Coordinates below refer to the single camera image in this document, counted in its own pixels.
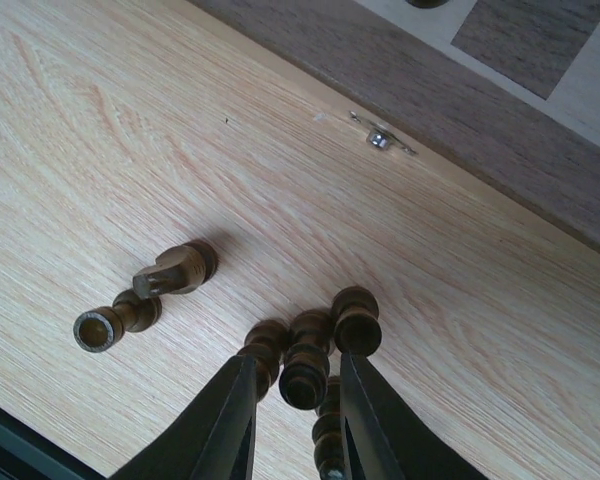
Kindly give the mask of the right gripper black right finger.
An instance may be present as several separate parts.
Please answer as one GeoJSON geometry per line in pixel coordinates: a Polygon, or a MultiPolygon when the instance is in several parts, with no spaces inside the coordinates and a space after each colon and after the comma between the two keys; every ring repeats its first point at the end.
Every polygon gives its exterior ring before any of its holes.
{"type": "Polygon", "coordinates": [[[341,356],[341,431],[349,479],[483,479],[442,441],[370,361],[341,356]]]}

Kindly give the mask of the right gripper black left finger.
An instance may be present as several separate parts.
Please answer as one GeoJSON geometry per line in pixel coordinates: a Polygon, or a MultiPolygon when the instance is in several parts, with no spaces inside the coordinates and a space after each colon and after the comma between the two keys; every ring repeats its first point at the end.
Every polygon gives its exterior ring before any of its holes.
{"type": "Polygon", "coordinates": [[[256,360],[231,357],[176,420],[113,479],[250,479],[256,432],[256,360]]]}

